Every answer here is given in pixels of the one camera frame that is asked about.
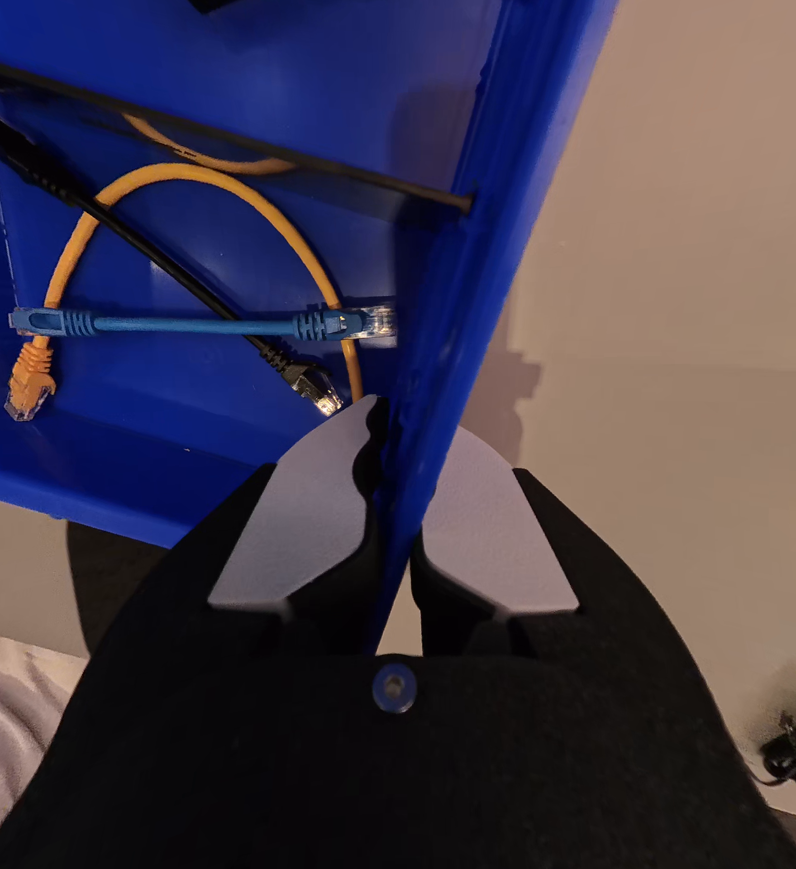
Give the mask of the blue plastic bin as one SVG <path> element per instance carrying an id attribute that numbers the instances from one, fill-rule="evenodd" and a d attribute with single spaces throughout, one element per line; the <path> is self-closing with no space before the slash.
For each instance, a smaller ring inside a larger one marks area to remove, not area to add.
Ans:
<path id="1" fill-rule="evenodd" d="M 385 479 L 366 649 L 566 146 L 617 2 L 0 2 L 0 118 L 93 193 L 176 148 L 276 207 L 342 303 L 396 308 L 359 349 Z M 0 161 L 0 501 L 168 547 L 259 467 L 337 431 L 241 337 L 54 342 L 51 395 L 7 407 L 81 216 Z"/>

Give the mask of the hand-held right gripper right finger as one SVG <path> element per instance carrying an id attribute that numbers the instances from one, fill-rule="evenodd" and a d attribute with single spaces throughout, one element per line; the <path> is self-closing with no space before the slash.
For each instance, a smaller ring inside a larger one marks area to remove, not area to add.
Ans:
<path id="1" fill-rule="evenodd" d="M 579 603 L 511 465 L 458 428 L 410 558 L 423 639 L 483 622 L 572 613 Z"/>

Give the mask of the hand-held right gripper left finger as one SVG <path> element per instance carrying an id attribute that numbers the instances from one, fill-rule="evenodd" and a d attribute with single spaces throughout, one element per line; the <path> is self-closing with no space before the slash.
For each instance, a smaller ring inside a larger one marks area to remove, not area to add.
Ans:
<path id="1" fill-rule="evenodd" d="M 382 397 L 364 397 L 277 462 L 208 597 L 219 610 L 289 612 L 293 595 L 361 554 L 377 527 Z"/>

